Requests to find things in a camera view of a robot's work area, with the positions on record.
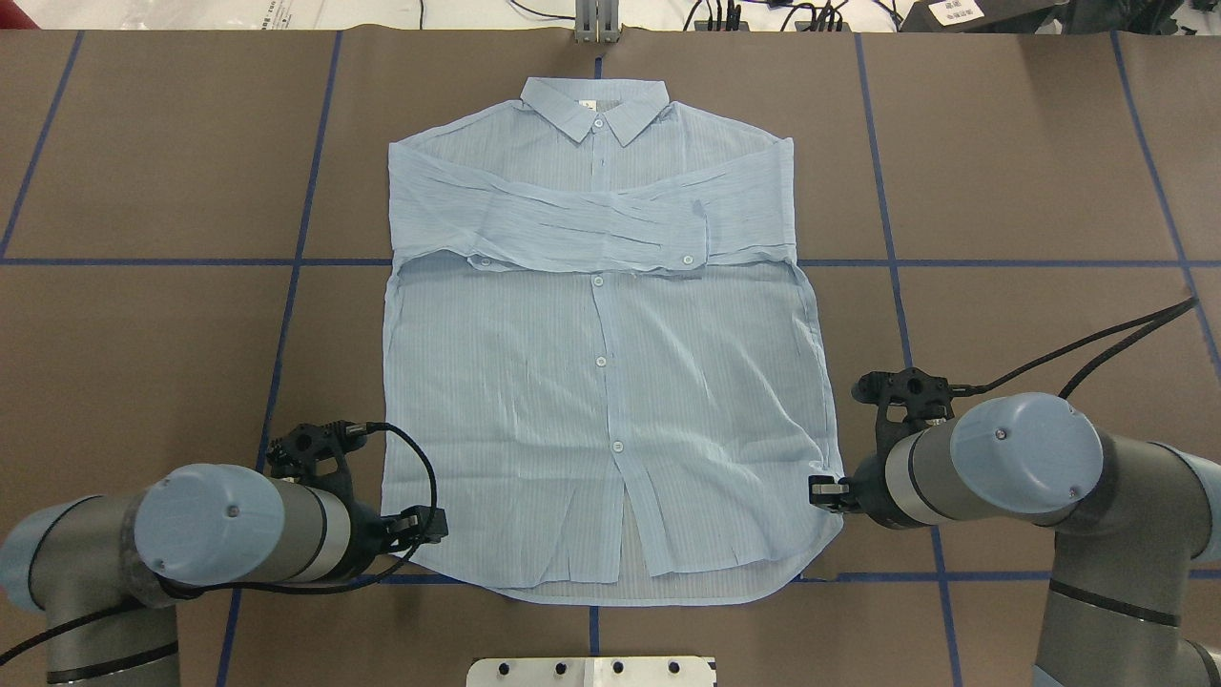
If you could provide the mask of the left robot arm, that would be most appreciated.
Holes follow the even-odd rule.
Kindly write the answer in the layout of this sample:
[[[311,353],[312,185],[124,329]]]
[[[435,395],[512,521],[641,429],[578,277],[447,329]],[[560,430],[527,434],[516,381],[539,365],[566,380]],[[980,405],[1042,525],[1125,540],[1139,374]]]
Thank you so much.
[[[380,514],[357,499],[348,458],[379,433],[419,458],[422,505]],[[48,626],[2,661],[42,646],[49,686],[178,686],[179,604],[361,591],[448,533],[430,458],[388,422],[300,425],[270,441],[265,462],[190,464],[134,494],[22,519],[2,542],[2,592]]]

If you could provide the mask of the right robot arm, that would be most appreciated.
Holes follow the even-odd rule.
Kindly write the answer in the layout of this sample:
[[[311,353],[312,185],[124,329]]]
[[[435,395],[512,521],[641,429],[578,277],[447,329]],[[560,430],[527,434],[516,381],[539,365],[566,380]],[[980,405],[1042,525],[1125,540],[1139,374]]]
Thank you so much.
[[[1042,392],[955,416],[976,392],[919,369],[863,375],[852,397],[878,410],[877,449],[855,473],[812,475],[812,505],[893,530],[1051,530],[1034,686],[1219,685],[1219,652],[1181,630],[1190,566],[1219,558],[1219,465],[1107,433]]]

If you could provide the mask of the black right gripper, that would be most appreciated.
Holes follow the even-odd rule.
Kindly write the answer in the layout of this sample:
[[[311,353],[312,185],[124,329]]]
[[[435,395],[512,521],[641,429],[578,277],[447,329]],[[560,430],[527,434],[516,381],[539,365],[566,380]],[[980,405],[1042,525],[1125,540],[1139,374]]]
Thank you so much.
[[[945,521],[919,495],[912,451],[919,434],[954,417],[947,381],[919,369],[869,371],[852,387],[852,399],[877,409],[875,451],[849,477],[811,475],[808,503],[873,521]]]

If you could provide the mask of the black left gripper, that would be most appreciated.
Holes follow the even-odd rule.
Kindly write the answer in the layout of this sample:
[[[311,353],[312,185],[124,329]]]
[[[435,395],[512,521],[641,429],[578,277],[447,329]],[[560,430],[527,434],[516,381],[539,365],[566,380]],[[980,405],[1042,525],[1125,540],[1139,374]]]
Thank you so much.
[[[322,534],[314,564],[371,564],[391,547],[436,544],[449,534],[444,509],[409,508],[383,517],[358,499],[348,455],[372,433],[371,423],[299,425],[267,445],[270,477],[291,480],[317,503]]]

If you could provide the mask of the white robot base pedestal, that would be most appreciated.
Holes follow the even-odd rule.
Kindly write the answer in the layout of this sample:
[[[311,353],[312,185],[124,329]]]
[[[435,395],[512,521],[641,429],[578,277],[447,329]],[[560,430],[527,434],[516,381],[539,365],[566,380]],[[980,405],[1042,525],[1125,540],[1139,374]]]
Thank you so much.
[[[716,685],[711,656],[501,656],[466,670],[466,686]]]

